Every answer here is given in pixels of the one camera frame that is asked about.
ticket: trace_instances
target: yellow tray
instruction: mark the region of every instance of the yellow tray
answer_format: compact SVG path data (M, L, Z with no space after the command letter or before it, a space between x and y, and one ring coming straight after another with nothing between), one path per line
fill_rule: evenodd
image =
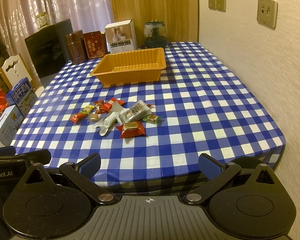
M157 81L165 68L163 48L141 49L105 55L90 76L96 76L104 86L123 85Z

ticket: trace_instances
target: blue milk carton box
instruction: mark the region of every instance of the blue milk carton box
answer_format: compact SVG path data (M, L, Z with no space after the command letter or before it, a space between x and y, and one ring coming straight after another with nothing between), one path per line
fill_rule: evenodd
M21 79L5 96L9 106L16 105L24 117L29 113L38 97L28 80Z
M24 120L17 106L7 107L0 117L0 147L10 146Z

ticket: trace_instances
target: pink curtain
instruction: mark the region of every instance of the pink curtain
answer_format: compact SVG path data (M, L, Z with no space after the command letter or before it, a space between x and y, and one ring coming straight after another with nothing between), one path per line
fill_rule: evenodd
M36 81L24 39L39 30L36 15L47 12L51 23L70 19L73 30L83 32L100 30L113 22L110 0L0 0L0 35L8 53L21 53Z

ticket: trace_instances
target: silver screw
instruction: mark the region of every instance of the silver screw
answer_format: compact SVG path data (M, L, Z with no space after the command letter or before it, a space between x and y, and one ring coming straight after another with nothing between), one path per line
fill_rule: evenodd
M104 193L98 196L98 199L104 202L108 202L114 199L114 196L112 194Z
M191 202L195 202L195 201L199 201L201 199L201 196L199 194L192 193L192 194L188 194L186 198Z

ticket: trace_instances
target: wall socket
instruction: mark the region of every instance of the wall socket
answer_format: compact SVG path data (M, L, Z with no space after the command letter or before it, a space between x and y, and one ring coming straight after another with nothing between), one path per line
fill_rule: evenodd
M277 25L278 2L274 0L258 0L257 21L275 28Z
M209 0L209 9L215 10L217 8L216 0Z
M226 11L226 0L216 0L217 1L217 10Z

